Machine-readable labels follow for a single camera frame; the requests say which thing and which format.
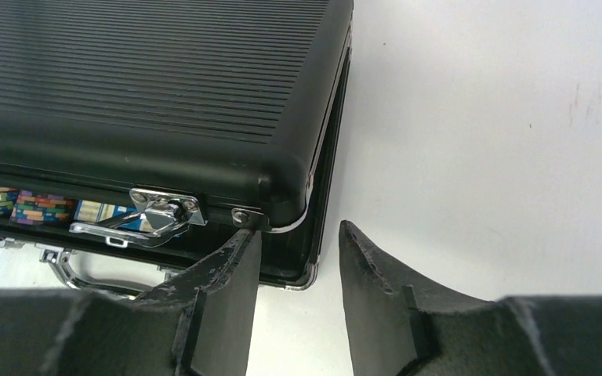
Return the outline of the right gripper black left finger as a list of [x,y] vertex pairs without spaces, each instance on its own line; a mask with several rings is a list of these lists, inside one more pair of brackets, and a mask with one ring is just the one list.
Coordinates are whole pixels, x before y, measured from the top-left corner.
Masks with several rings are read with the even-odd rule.
[[239,230],[133,300],[0,290],[0,375],[243,375],[261,250],[260,232]]

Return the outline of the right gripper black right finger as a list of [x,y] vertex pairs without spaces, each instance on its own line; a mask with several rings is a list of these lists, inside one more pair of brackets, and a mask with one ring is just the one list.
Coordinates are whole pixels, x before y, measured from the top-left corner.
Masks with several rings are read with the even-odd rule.
[[339,269],[355,375],[602,375],[602,295],[474,298],[346,220]]

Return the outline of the blue playing card box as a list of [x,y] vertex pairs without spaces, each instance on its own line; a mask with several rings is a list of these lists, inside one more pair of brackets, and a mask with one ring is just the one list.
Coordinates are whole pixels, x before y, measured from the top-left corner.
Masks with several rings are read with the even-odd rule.
[[[95,201],[80,200],[74,214],[74,221],[99,222],[110,219],[126,212],[135,212],[136,208],[99,203]],[[154,228],[150,225],[145,215],[138,219],[119,226],[123,230],[133,230],[143,233],[151,233]]]

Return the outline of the black aluminium poker case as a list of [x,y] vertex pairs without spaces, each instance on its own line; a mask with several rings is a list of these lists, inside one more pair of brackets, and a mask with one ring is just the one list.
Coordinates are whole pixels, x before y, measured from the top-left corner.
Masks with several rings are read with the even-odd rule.
[[[184,269],[261,232],[259,280],[316,279],[351,1],[0,1],[0,186],[136,208],[0,237]],[[119,226],[145,215],[151,233]]]

